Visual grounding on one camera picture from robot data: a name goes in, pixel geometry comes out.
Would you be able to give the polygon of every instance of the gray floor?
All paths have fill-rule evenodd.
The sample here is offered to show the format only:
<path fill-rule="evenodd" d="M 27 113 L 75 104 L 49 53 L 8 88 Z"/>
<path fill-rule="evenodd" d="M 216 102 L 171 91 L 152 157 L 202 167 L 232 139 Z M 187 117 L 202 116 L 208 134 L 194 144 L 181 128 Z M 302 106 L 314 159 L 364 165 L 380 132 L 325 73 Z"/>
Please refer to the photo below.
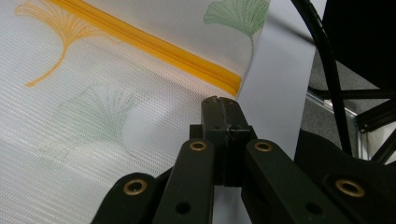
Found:
<path fill-rule="evenodd" d="M 340 75 L 341 88 L 343 90 L 375 89 L 373 84 L 356 75 L 342 64 L 338 63 L 337 67 Z M 323 68 L 318 53 L 315 55 L 309 85 L 319 90 L 327 90 Z M 383 102 L 385 102 L 385 100 L 354 100 L 345 101 L 345 104 L 346 108 L 359 114 Z M 348 126 L 352 148 L 356 149 L 357 129 L 351 122 L 349 122 Z M 301 128 L 311 133 L 321 135 L 340 147 L 338 132 L 332 112 L 308 99 L 305 101 Z"/>

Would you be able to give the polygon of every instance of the screw hole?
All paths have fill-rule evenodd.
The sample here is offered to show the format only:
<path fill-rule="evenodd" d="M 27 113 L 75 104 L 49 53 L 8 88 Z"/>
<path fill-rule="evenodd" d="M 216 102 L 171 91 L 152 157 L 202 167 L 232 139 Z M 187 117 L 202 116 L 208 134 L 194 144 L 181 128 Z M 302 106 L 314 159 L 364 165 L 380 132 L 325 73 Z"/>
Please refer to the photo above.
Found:
<path fill-rule="evenodd" d="M 314 214 L 314 215 L 322 215 L 323 214 L 323 209 L 315 204 L 315 203 L 308 203 L 305 205 L 306 210 L 308 210 L 308 212 Z"/>
<path fill-rule="evenodd" d="M 128 190 L 136 192 L 142 189 L 142 187 L 143 187 L 142 183 L 134 182 L 128 187 Z"/>
<path fill-rule="evenodd" d="M 206 149 L 206 143 L 205 142 L 192 142 L 190 144 L 190 148 L 192 150 L 201 151 L 201 150 Z"/>
<path fill-rule="evenodd" d="M 341 192 L 351 197 L 361 198 L 366 194 L 364 188 L 361 185 L 348 179 L 338 179 L 335 181 L 335 186 Z"/>
<path fill-rule="evenodd" d="M 140 194 L 141 192 L 145 191 L 147 186 L 148 186 L 148 184 L 145 180 L 133 179 L 131 181 L 128 181 L 124 185 L 123 191 L 127 195 L 137 195 L 137 194 Z"/>
<path fill-rule="evenodd" d="M 271 145 L 264 143 L 264 142 L 258 142 L 254 145 L 254 147 L 259 150 L 259 151 L 264 151 L 264 152 L 269 152 L 271 151 L 273 148 Z"/>
<path fill-rule="evenodd" d="M 191 210 L 191 206 L 189 203 L 178 203 L 176 205 L 176 211 L 181 215 L 188 214 L 190 210 Z"/>

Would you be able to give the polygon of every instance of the yellow ginkgo leaf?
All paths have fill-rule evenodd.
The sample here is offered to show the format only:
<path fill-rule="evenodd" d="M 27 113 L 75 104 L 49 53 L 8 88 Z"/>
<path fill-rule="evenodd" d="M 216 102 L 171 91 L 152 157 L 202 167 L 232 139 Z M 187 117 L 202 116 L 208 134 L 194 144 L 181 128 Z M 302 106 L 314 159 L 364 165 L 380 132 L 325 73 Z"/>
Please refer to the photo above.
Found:
<path fill-rule="evenodd" d="M 58 62 L 44 75 L 26 83 L 27 87 L 33 87 L 40 81 L 48 78 L 52 72 L 61 65 L 68 48 L 75 41 L 89 36 L 108 37 L 107 33 L 46 0 L 27 1 L 15 9 L 15 14 L 18 16 L 32 17 L 46 23 L 61 38 L 63 43 L 62 54 Z"/>

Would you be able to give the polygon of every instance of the yellow stripe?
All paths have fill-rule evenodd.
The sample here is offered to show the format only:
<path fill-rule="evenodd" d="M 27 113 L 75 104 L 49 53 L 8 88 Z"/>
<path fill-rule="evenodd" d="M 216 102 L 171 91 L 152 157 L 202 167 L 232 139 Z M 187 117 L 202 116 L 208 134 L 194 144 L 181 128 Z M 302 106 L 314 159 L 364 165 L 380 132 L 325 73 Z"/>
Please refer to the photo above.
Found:
<path fill-rule="evenodd" d="M 114 35 L 116 38 L 142 49 L 189 74 L 199 77 L 233 96 L 239 91 L 241 77 L 221 66 L 208 62 L 184 49 L 136 29 L 130 24 L 120 21 L 83 1 L 50 1 L 81 17 L 92 25 Z"/>

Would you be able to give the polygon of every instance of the ginkgo leaf pattern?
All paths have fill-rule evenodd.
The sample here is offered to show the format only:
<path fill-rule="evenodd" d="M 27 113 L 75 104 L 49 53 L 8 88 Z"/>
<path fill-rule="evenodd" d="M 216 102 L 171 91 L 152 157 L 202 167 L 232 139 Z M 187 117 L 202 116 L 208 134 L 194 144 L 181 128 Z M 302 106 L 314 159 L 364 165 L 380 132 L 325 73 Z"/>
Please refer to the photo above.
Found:
<path fill-rule="evenodd" d="M 58 62 L 44 75 L 26 83 L 27 87 L 33 87 L 40 81 L 48 78 L 64 61 L 67 50 L 75 41 L 89 36 L 109 37 L 107 33 L 102 32 L 46 0 L 27 1 L 15 9 L 15 14 L 17 16 L 32 17 L 46 23 L 61 38 L 63 43 L 62 53 Z"/>
<path fill-rule="evenodd" d="M 265 0 L 224 0 L 209 5 L 204 15 L 206 24 L 217 23 L 233 27 L 250 38 L 253 53 L 253 36 L 265 22 L 269 3 Z"/>
<path fill-rule="evenodd" d="M 144 99 L 130 89 L 89 87 L 55 111 L 46 128 L 41 156 L 62 163 L 72 150 L 94 142 L 116 143 L 128 151 L 122 140 L 123 125 L 131 108 Z"/>

